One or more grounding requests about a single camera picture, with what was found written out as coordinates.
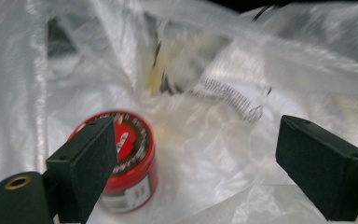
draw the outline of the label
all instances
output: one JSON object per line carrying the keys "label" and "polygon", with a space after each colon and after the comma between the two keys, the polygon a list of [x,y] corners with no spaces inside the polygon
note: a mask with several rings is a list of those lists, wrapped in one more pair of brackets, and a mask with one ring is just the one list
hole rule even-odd
{"label": "label", "polygon": [[198,97],[227,103],[242,120],[249,123],[253,123],[263,116],[262,105],[256,104],[251,99],[252,97],[244,95],[241,91],[219,80],[205,78],[190,93]]}
{"label": "label", "polygon": [[145,203],[151,196],[149,176],[131,188],[115,193],[105,193],[103,202],[115,212],[128,212]]}
{"label": "label", "polygon": [[113,116],[115,122],[118,163],[112,175],[126,174],[145,158],[151,148],[151,134],[141,119],[131,113],[113,112],[95,119]]}

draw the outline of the round tin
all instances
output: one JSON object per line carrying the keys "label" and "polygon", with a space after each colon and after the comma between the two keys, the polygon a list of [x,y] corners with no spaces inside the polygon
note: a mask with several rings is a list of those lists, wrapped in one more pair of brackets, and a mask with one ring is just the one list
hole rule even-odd
{"label": "round tin", "polygon": [[110,110],[83,121],[69,138],[87,123],[108,116],[114,118],[118,163],[103,190],[102,201],[113,212],[129,212],[150,199],[158,182],[150,125],[133,112]]}

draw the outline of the black object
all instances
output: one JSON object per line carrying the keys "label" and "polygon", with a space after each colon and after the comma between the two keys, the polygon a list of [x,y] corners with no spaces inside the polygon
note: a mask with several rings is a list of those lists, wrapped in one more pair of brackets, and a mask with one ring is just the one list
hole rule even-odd
{"label": "black object", "polygon": [[26,172],[0,182],[0,224],[86,223],[117,164],[113,118],[83,127],[46,161],[41,175]]}
{"label": "black object", "polygon": [[283,116],[277,163],[327,220],[358,216],[358,147],[305,120]]}
{"label": "black object", "polygon": [[209,1],[223,7],[228,7],[238,12],[249,11],[264,6],[284,7],[291,3],[358,2],[358,0],[258,0],[258,1],[209,0]]}

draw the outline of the clear plastic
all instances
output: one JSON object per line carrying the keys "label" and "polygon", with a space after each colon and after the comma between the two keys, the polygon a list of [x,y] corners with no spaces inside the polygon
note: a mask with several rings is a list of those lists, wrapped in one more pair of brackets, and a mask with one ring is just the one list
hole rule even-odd
{"label": "clear plastic", "polygon": [[0,180],[44,172],[81,120],[122,108],[153,128],[158,188],[128,214],[97,203],[89,223],[325,223],[275,161],[279,122],[311,119],[358,146],[358,52],[269,22],[201,1],[1,0]]}

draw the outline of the plastic wrap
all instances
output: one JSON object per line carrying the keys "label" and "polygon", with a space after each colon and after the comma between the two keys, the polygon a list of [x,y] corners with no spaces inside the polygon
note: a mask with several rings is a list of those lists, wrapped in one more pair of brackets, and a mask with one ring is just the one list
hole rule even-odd
{"label": "plastic wrap", "polygon": [[358,56],[263,26],[199,1],[1,0],[0,180],[43,172],[81,120],[124,108],[153,128],[158,188],[89,223],[325,223],[275,162],[279,121],[358,146]]}
{"label": "plastic wrap", "polygon": [[358,62],[358,4],[273,8],[257,22],[279,37],[328,49]]}

